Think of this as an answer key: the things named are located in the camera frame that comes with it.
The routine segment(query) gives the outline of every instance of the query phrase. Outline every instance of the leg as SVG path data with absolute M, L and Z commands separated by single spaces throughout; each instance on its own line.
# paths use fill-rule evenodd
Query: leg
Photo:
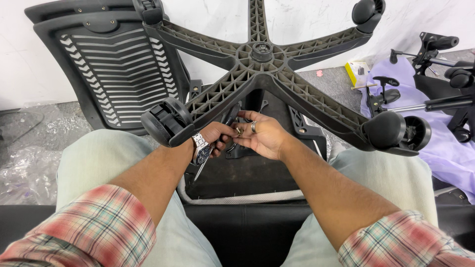
M 57 209 L 135 165 L 152 152 L 130 133 L 96 130 L 63 151 L 57 172 Z M 221 266 L 200 230 L 186 217 L 175 192 L 156 229 L 157 242 L 142 266 Z
M 350 148 L 331 159 L 330 165 L 402 210 L 420 211 L 428 222 L 437 226 L 431 170 L 419 157 Z M 337 252 L 313 214 L 296 233 L 283 266 L 341 266 Z

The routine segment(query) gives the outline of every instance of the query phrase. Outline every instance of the left hand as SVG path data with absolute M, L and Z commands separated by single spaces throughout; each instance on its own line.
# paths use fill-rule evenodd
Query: left hand
M 232 138 L 237 137 L 238 132 L 233 128 L 219 123 L 219 122 L 212 122 L 208 124 L 208 126 L 204 127 L 201 131 L 201 136 L 208 142 L 212 144 L 215 142 L 221 135 L 223 135 L 222 140 L 223 142 L 216 142 L 215 148 L 212 154 L 209 156 L 210 158 L 219 157 L 221 155 L 222 150 L 226 148 L 226 144 L 231 141 Z

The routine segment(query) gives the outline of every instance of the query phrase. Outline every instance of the purple fabric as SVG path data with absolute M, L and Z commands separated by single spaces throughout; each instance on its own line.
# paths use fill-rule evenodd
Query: purple fabric
M 396 88 L 401 98 L 383 105 L 385 108 L 394 108 L 407 105 L 423 104 L 429 98 L 416 89 L 414 83 L 415 71 L 409 61 L 399 58 L 397 64 L 391 64 L 389 59 L 377 63 L 368 76 L 367 84 L 379 84 L 373 80 L 375 76 L 387 76 L 400 82 L 398 87 L 386 85 L 386 90 Z M 366 88 L 360 89 L 363 93 L 361 100 L 361 114 L 370 118 L 370 110 L 366 106 Z M 373 95 L 382 92 L 381 86 L 370 87 Z M 423 110 L 401 113 L 404 117 L 414 115 L 427 120 L 432 127 L 432 137 L 429 144 L 419 151 L 419 157 L 429 164 L 432 174 L 438 179 L 453 184 L 467 194 L 470 203 L 475 204 L 475 143 L 459 143 L 447 129 L 452 116 L 441 111 L 425 112 Z

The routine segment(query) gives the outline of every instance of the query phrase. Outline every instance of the wristwatch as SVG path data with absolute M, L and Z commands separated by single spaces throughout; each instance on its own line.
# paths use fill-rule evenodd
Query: wristwatch
M 211 146 L 208 142 L 205 141 L 203 136 L 200 133 L 195 134 L 192 136 L 193 141 L 195 142 L 196 149 L 195 153 L 193 154 L 193 159 L 191 160 L 191 164 L 195 166 L 200 166 L 203 164 L 211 154 Z

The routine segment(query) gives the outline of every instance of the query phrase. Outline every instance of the plaid shirt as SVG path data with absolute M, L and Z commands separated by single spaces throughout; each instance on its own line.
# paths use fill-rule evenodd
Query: plaid shirt
M 0 255 L 1 266 L 139 266 L 155 243 L 143 205 L 114 185 L 92 189 Z M 353 233 L 338 253 L 344 266 L 475 266 L 475 254 L 413 211 Z

